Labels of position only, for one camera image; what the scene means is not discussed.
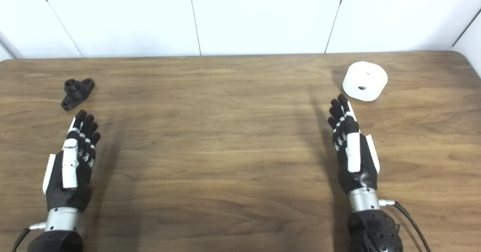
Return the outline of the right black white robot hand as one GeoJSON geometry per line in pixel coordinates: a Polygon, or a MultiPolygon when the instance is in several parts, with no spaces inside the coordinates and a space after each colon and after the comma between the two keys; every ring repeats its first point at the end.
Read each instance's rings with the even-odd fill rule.
{"type": "Polygon", "coordinates": [[[367,187],[377,189],[380,162],[370,134],[361,133],[350,101],[343,95],[331,101],[328,123],[338,159],[338,181],[345,193],[367,187]]]}

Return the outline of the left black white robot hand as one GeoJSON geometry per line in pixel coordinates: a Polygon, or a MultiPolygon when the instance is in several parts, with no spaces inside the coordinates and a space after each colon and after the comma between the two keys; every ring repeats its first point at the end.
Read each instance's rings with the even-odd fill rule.
{"type": "Polygon", "coordinates": [[[79,110],[58,153],[51,153],[42,183],[47,209],[69,207],[85,211],[91,202],[92,167],[101,138],[94,115],[79,110]]]}

